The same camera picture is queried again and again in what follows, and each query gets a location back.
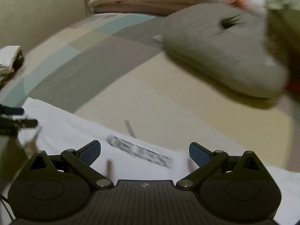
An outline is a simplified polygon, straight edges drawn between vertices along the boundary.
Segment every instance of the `patterned bedspread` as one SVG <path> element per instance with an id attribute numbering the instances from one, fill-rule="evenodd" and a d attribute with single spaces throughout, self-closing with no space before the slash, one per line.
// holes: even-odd
<path id="1" fill-rule="evenodd" d="M 185 152 L 191 141 L 209 143 L 206 125 L 271 165 L 300 171 L 299 101 L 285 95 L 274 106 L 176 64 L 152 39 L 163 21 L 106 13 L 72 25 L 25 56 L 25 69 L 2 89 L 0 101 L 13 106 L 28 96 L 40 99 Z"/>

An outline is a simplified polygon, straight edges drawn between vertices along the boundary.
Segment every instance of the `black object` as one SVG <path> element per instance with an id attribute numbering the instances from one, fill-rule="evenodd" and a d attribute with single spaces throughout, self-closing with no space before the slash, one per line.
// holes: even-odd
<path id="1" fill-rule="evenodd" d="M 36 119 L 17 119 L 13 120 L 6 116 L 23 115 L 24 109 L 21 107 L 8 107 L 0 104 L 0 135 L 17 136 L 21 128 L 35 128 L 38 125 Z"/>
<path id="2" fill-rule="evenodd" d="M 230 18 L 224 18 L 220 21 L 220 26 L 223 30 L 227 30 L 231 28 L 232 26 L 235 26 L 239 24 L 241 19 L 239 19 L 239 15 L 230 17 Z"/>
<path id="3" fill-rule="evenodd" d="M 5 205 L 5 203 L 4 203 L 4 201 L 2 200 L 2 198 L 0 198 L 0 201 L 1 201 L 2 205 L 4 206 L 4 208 L 5 208 L 6 212 L 7 212 L 7 214 L 9 215 L 11 221 L 13 222 L 13 221 L 14 221 L 14 218 L 13 218 L 13 216 L 11 215 L 10 211 L 8 210 L 8 208 L 7 208 L 7 206 Z"/>
<path id="4" fill-rule="evenodd" d="M 9 107 L 0 104 L 0 114 L 4 115 L 23 115 L 24 109 L 21 107 Z"/>
<path id="5" fill-rule="evenodd" d="M 190 157 L 199 169 L 176 186 L 130 180 L 114 186 L 89 167 L 100 152 L 96 140 L 60 155 L 37 151 L 8 192 L 12 224 L 277 225 L 280 190 L 252 151 L 228 156 L 193 142 Z"/>
<path id="6" fill-rule="evenodd" d="M 20 69 L 20 67 L 23 66 L 23 62 L 24 62 L 23 51 L 20 50 L 17 54 L 17 57 L 16 57 L 14 63 L 13 63 L 13 69 L 15 72 L 17 72 Z"/>

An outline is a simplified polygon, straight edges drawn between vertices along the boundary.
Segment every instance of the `gray fabric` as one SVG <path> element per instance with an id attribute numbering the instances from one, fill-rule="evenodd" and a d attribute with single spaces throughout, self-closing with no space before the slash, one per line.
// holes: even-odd
<path id="1" fill-rule="evenodd" d="M 152 37 L 163 18 L 127 27 L 80 53 L 28 95 L 74 113 L 111 83 L 162 51 Z"/>
<path id="2" fill-rule="evenodd" d="M 102 4 L 94 8 L 94 13 L 144 13 L 160 16 L 168 16 L 176 12 L 176 9 L 140 6 L 133 4 Z"/>
<path id="3" fill-rule="evenodd" d="M 223 29 L 220 20 L 233 16 L 239 24 Z M 164 46 L 173 58 L 235 91 L 273 98 L 284 89 L 288 69 L 265 49 L 265 30 L 264 20 L 243 10 L 199 4 L 166 18 Z"/>

